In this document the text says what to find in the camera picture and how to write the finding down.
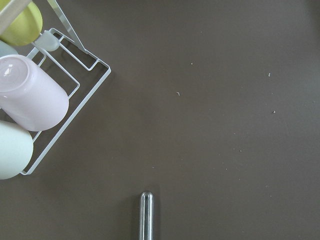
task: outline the light pink mug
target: light pink mug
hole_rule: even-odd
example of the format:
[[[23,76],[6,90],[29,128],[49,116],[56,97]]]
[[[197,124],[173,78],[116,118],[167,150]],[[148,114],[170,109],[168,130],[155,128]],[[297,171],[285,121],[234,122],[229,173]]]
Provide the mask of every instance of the light pink mug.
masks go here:
[[[22,55],[0,57],[0,108],[29,131],[57,125],[67,114],[67,93]]]

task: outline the metal rod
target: metal rod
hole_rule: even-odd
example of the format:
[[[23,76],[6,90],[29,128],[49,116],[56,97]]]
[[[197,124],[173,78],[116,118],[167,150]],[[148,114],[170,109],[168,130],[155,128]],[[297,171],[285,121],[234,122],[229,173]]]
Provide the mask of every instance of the metal rod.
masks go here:
[[[139,240],[153,240],[154,195],[143,192],[140,198]]]
[[[0,35],[10,26],[18,15],[28,6],[32,0],[11,0],[0,11]]]

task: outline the white metal dish rack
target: white metal dish rack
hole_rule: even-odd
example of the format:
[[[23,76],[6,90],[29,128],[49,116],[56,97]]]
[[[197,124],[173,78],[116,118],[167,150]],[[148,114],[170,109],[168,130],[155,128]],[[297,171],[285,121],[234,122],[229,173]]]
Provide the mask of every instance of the white metal dish rack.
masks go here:
[[[67,30],[67,32],[69,33],[69,35],[71,36],[71,38],[69,38],[68,36],[66,36],[65,34],[61,33],[60,31],[58,31],[55,28],[51,28],[50,30],[48,30],[50,33],[55,34],[55,35],[59,35],[58,39],[59,39],[59,48],[61,48],[64,52],[66,52],[68,55],[70,55],[75,61],[77,61],[80,66],[82,68],[84,68],[86,71],[91,71],[95,68],[95,66],[97,64],[101,64],[105,67],[105,72],[102,74],[102,76],[99,79],[96,79],[96,83],[95,85],[90,89],[90,91],[88,92],[88,94],[85,95],[85,97],[83,97],[80,100],[80,103],[77,105],[77,107],[75,108],[75,110],[70,113],[69,117],[64,120],[63,125],[58,129],[58,131],[56,132],[56,134],[50,139],[49,143],[46,145],[46,147],[43,149],[43,151],[40,153],[40,155],[36,158],[36,160],[34,160],[32,162],[32,164],[30,166],[27,167],[27,169],[23,170],[21,172],[22,175],[30,175],[35,169],[36,167],[39,165],[39,163],[42,161],[42,159],[44,158],[44,156],[48,153],[48,151],[50,150],[50,148],[54,145],[54,143],[58,140],[58,138],[60,137],[60,135],[65,131],[65,129],[67,128],[67,126],[71,123],[71,121],[75,118],[75,116],[78,114],[78,112],[82,109],[82,107],[86,104],[86,102],[90,99],[90,97],[95,93],[95,91],[100,87],[100,85],[104,82],[104,80],[107,78],[107,76],[111,73],[111,68],[109,67],[108,64],[106,64],[104,61],[102,61],[100,58],[98,58],[97,56],[95,56],[93,53],[91,53],[90,51],[88,51],[87,49],[84,48],[83,44],[81,43],[78,35],[76,34],[76,32],[74,31],[73,27],[71,26],[70,22],[68,21],[66,15],[63,13],[62,9],[60,8],[60,6],[58,5],[56,0],[47,0],[49,5],[51,6],[51,8],[53,9],[53,11],[56,13],[56,15],[58,16],[59,20],[62,22],[63,26],[65,27],[65,29]],[[76,57],[69,49],[67,49],[67,47],[65,47],[62,44],[62,40],[67,40],[69,43],[73,44],[74,46],[76,46],[79,50],[81,50],[82,52],[84,52],[85,54],[89,55],[90,57],[92,57],[93,59],[95,59],[95,62],[90,65],[87,66],[85,65],[85,63],[83,63],[78,57]],[[50,60],[52,60],[53,63],[55,63],[68,77],[66,77],[66,79],[70,78],[73,82],[76,83],[76,87],[72,90],[72,92],[68,95],[69,99],[76,93],[76,91],[81,87],[81,84],[79,83],[79,81],[72,76],[72,74],[66,70],[65,67],[63,67],[48,51],[46,51],[45,49],[36,46],[34,43],[34,48],[31,50],[31,52],[27,55],[27,57],[29,59],[34,59],[35,56],[37,54],[42,54],[43,57],[41,59],[41,61],[39,62],[39,66],[41,66],[46,58],[48,57]],[[37,144],[37,139],[41,134],[45,134],[46,131],[39,131],[34,137],[33,137],[33,143],[34,145]]]

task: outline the yellow-green cup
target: yellow-green cup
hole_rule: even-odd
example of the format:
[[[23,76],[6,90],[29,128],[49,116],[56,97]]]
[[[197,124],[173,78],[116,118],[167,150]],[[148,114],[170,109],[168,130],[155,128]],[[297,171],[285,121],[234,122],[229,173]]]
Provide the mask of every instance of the yellow-green cup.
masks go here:
[[[10,0],[0,0],[2,10]],[[36,40],[43,25],[39,8],[33,2],[16,17],[10,26],[0,35],[0,40],[12,46],[24,46]]]

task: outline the cup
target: cup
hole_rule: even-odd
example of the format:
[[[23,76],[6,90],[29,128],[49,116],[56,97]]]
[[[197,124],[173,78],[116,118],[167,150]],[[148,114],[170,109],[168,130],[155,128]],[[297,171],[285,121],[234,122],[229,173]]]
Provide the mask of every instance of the cup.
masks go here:
[[[0,108],[29,131],[57,125],[69,108],[67,93],[22,55],[0,57]]]
[[[18,54],[18,53],[12,46],[9,46],[8,44],[0,40],[0,57],[11,55],[11,54]]]
[[[0,180],[19,174],[30,162],[34,143],[16,123],[0,121]]]
[[[0,11],[10,0],[0,0]],[[43,20],[36,4],[30,2],[28,6],[0,35],[0,40],[12,46],[24,46],[36,40],[41,32]]]

